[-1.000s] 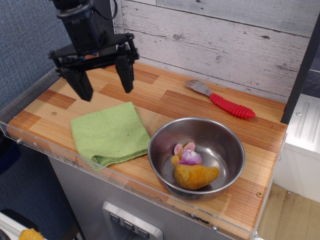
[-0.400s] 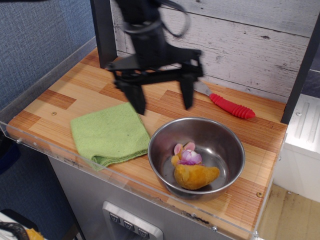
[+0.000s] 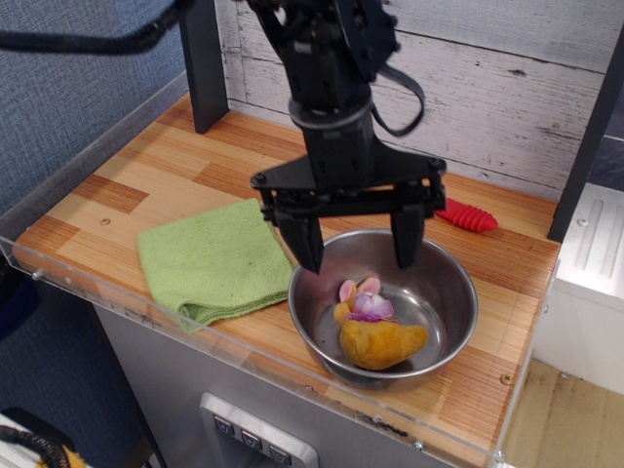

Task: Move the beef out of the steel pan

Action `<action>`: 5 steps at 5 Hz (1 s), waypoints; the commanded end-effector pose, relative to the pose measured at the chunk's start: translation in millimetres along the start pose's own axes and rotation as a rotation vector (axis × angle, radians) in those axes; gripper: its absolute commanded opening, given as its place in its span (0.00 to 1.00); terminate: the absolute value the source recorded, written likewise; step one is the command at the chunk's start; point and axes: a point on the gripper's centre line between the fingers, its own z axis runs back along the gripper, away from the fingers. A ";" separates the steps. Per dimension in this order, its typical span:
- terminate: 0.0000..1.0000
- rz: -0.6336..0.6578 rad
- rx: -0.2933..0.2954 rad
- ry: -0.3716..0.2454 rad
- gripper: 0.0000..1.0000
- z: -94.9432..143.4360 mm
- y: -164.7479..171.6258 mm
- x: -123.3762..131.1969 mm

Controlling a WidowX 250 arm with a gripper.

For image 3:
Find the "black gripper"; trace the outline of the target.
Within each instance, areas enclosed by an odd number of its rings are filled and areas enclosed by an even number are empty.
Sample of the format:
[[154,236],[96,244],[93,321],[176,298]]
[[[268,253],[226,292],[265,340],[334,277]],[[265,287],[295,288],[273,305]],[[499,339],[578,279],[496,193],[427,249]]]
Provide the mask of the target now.
[[257,173],[251,184],[261,194],[265,218],[277,221],[299,265],[315,274],[321,270],[324,242],[317,217],[391,213],[397,263],[411,267],[425,216],[446,207],[446,163],[386,145],[374,134],[369,112],[292,119],[307,153]]

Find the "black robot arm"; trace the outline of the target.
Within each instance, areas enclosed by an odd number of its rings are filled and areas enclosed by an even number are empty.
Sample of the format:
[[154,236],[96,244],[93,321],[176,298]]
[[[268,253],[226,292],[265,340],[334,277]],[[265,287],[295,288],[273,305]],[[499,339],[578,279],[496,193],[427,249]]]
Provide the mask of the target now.
[[281,232],[299,265],[321,268],[326,216],[389,214],[400,267],[414,264],[424,222],[446,205],[446,163],[391,148],[371,84],[385,77],[423,97],[420,86],[391,67],[396,19],[378,1],[253,1],[251,9],[282,61],[292,121],[304,156],[256,174],[264,218]]

